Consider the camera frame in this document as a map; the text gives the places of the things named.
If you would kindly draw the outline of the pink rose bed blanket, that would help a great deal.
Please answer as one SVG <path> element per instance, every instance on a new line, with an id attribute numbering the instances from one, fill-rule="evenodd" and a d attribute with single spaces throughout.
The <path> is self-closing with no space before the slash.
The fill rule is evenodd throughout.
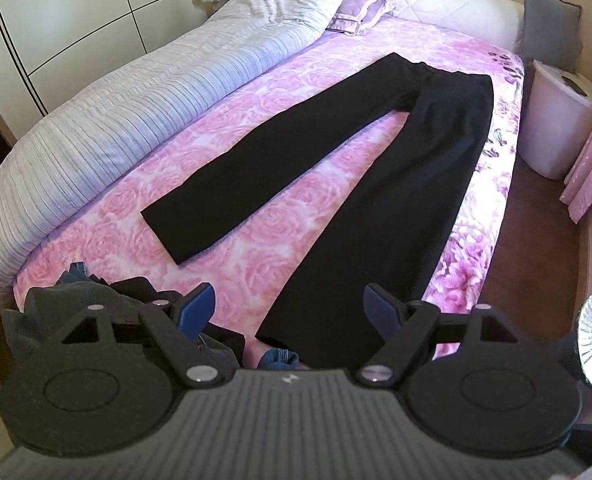
<path id="1" fill-rule="evenodd" d="M 379 346 L 376 283 L 450 313 L 478 300 L 518 141 L 524 64 L 458 32 L 386 18 L 328 32 L 209 110 L 54 231 L 14 284 L 74 262 L 107 282 L 215 289 L 215 324 L 310 365 Z"/>

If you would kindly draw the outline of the dark grey garment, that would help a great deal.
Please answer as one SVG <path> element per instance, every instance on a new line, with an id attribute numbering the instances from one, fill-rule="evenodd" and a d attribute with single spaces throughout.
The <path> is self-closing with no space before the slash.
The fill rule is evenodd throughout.
<path id="1" fill-rule="evenodd" d="M 65 275 L 51 287 L 33 287 L 27 292 L 23 310 L 2 314 L 6 342 L 16 363 L 23 363 L 71 318 L 91 306 L 110 311 L 132 309 L 159 301 L 163 312 L 171 314 L 171 304 L 185 295 L 175 290 L 157 290 L 147 278 L 128 278 L 112 284 L 92 278 L 76 280 Z M 245 337 L 210 321 L 195 340 L 222 366 L 236 370 L 243 365 Z"/>

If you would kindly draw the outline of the white laundry basket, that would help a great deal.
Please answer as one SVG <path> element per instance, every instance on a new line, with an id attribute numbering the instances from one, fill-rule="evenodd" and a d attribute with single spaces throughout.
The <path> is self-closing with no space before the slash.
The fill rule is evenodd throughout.
<path id="1" fill-rule="evenodd" d="M 540 61 L 521 115 L 518 154 L 542 177 L 563 179 L 592 131 L 592 82 Z"/>

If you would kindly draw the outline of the cream padded headboard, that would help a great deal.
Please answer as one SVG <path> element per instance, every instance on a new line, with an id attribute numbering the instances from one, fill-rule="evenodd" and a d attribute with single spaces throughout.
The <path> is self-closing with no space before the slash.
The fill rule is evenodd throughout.
<path id="1" fill-rule="evenodd" d="M 393 14 L 512 52 L 518 50 L 524 29 L 524 6 L 512 0 L 397 0 Z"/>

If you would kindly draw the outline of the purple pillow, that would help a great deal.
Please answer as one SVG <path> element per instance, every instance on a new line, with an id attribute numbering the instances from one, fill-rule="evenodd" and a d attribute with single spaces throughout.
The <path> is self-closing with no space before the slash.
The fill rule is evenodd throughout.
<path id="1" fill-rule="evenodd" d="M 392 11 L 397 0 L 343 0 L 326 26 L 331 32 L 362 35 Z"/>

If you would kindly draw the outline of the grey cushion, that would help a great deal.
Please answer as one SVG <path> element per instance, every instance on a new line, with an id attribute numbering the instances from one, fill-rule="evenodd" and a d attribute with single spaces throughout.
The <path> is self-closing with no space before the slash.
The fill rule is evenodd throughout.
<path id="1" fill-rule="evenodd" d="M 524 28 L 519 54 L 526 63 L 576 71 L 582 51 L 582 6 L 564 0 L 524 0 Z"/>

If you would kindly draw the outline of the white wardrobe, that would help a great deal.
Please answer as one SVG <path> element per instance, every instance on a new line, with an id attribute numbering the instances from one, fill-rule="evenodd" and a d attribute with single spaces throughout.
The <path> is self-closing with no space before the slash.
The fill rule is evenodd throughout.
<path id="1" fill-rule="evenodd" d="M 96 79 L 203 24 L 198 0 L 0 0 L 0 129 L 16 142 Z"/>

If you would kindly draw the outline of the grey striped duvet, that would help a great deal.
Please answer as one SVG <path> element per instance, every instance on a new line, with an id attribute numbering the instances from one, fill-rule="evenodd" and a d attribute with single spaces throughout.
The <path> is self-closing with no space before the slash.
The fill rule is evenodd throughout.
<path id="1" fill-rule="evenodd" d="M 311 46 L 341 1 L 230 0 L 41 119 L 0 166 L 0 312 L 42 240 L 215 103 Z"/>

